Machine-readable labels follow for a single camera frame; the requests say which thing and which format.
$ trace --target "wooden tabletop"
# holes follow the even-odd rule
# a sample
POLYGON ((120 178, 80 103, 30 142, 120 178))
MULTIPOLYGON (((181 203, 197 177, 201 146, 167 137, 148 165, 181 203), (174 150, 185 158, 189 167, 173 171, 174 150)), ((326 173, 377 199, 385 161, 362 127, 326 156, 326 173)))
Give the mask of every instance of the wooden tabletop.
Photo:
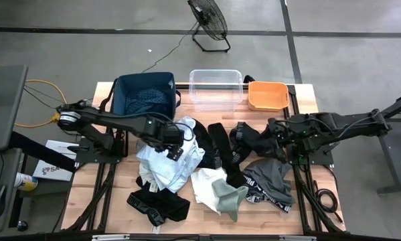
MULTIPOLYGON (((93 105, 98 106, 100 101, 108 96, 112 82, 99 82, 94 94, 93 105)), ((318 112, 315 93, 311 84, 295 84, 297 100, 301 113, 318 112)), ((195 112, 191 103, 188 90, 181 90, 181 106, 177 108, 175 120, 184 116, 190 116, 197 119, 205 127, 212 123, 222 123, 229 132, 234 128, 238 121, 247 122, 257 131, 263 131, 268 118, 283 118, 283 112, 261 112, 252 111, 248 108, 247 92, 244 93, 243 101, 236 107, 234 112, 195 112)), ((134 136, 129 137, 130 155, 122 160, 116 168, 110 207, 108 213, 108 222, 106 225, 107 233, 151 233, 153 225, 148 221, 146 215, 139 213, 132 206, 126 203, 131 192, 140 188, 135 183, 139 176, 139 161, 136 158, 134 136)), ((240 164, 244 169, 250 162, 259 159, 254 152, 240 164)), ((94 182, 96 181, 97 164, 87 164, 75 173, 70 196, 64 214, 62 228, 72 225, 78 216, 84 211, 92 198, 94 182)), ((319 188, 330 189, 336 195, 338 194, 333 176, 322 166, 312 166, 313 179, 317 181, 319 188)), ((227 214, 217 215, 204 204, 197 204, 194 198, 191 179, 178 191, 178 195, 191 202, 188 217, 181 222, 166 220, 161 226, 161 234, 302 234, 299 205, 297 203, 297 194, 295 191, 295 180, 293 172, 290 171, 285 176, 286 180, 291 181, 292 195, 296 200, 291 211, 287 214, 280 211, 274 205, 268 202, 252 204, 243 200, 240 204, 238 221, 233 222, 227 214)), ((313 218, 311 206, 305 199, 309 224, 313 228, 313 218)), ((326 197, 323 197, 325 204, 330 203, 326 197)), ((95 228, 97 227, 103 198, 98 204, 96 213, 95 228)), ((340 205, 337 213, 343 217, 340 205)), ((333 214, 329 214, 331 220, 341 228, 345 229, 344 224, 340 223, 333 214)))

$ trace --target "black fan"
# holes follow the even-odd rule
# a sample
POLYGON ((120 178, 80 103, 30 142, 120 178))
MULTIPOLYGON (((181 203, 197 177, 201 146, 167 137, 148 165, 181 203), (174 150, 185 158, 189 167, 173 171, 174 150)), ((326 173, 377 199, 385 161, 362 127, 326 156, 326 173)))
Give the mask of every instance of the black fan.
POLYGON ((194 17, 199 22, 199 25, 197 26, 193 34, 193 41, 204 52, 227 52, 231 48, 227 40, 227 23, 215 1, 189 0, 188 5, 193 11, 194 17), (200 26, 212 39, 216 41, 226 40, 228 48, 225 50, 205 50, 194 37, 199 32, 200 26))

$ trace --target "fan grille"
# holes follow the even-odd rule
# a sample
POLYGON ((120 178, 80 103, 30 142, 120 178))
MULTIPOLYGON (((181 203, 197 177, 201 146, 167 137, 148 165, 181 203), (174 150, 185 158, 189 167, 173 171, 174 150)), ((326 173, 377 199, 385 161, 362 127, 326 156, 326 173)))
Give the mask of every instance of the fan grille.
POLYGON ((214 40, 227 36, 227 23, 214 0, 189 0, 193 14, 205 32, 214 40))

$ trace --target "gray floor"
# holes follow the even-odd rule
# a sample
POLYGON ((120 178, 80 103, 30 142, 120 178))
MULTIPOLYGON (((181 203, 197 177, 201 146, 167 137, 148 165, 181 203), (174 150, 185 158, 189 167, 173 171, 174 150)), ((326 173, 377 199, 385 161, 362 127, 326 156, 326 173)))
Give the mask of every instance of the gray floor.
MULTIPOLYGON (((231 30, 285 30, 280 1, 216 1, 231 30)), ((294 31, 401 32, 401 0, 287 0, 287 5, 294 31)), ((187 30, 194 22, 185 0, 0 0, 0 25, 187 30)), ((180 38, 0 33, 0 64, 28 65, 28 78, 51 80, 71 102, 92 97, 98 81, 148 68, 180 38)), ((209 46, 222 44, 207 36, 199 39, 209 46)), ((229 40, 227 54, 206 54, 187 38, 153 70, 171 71, 179 82, 187 81, 193 69, 228 68, 257 80, 294 83, 286 37, 235 35, 229 40)), ((296 37, 295 47, 303 83, 314 85, 322 111, 367 112, 401 96, 401 38, 296 37)), ((36 86, 58 96, 49 86, 36 86)), ((40 123, 52 113, 24 95, 17 121, 40 123)), ((18 131, 42 143, 74 139, 56 125, 18 131)), ((376 194, 377 188, 392 183, 378 140, 344 141, 333 156, 347 229, 401 238, 401 193, 376 194)), ((50 231, 65 196, 35 198, 28 232, 50 231)))

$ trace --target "transparent storage bin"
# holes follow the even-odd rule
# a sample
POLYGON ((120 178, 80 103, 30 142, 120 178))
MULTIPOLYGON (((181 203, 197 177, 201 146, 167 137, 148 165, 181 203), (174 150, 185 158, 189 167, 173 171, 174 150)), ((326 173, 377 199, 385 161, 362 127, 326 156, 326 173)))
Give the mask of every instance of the transparent storage bin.
POLYGON ((189 96, 196 112, 233 112, 242 101, 242 75, 237 70, 193 70, 189 96))

